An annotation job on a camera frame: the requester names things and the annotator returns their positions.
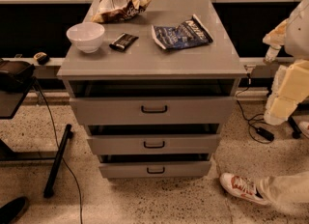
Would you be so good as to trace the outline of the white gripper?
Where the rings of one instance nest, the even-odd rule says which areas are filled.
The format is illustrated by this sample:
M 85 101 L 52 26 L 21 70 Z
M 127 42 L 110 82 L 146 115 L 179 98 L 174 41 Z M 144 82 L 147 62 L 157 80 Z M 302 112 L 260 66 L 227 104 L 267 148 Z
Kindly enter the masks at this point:
M 263 37 L 270 46 L 285 44 L 287 19 Z M 296 60 L 290 66 L 280 66 L 274 75 L 271 93 L 267 98 L 264 120 L 272 126 L 281 125 L 297 106 L 309 97 L 309 61 Z

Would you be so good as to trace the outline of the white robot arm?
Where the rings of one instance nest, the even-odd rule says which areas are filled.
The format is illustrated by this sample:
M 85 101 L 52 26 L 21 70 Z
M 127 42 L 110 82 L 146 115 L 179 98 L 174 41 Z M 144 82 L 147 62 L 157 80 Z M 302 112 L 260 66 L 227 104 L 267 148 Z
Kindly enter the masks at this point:
M 309 97 L 309 0 L 302 0 L 287 19 L 264 36 L 263 43 L 269 45 L 266 64 L 276 59 L 281 47 L 295 59 L 278 69 L 267 100 L 264 119 L 278 126 Z

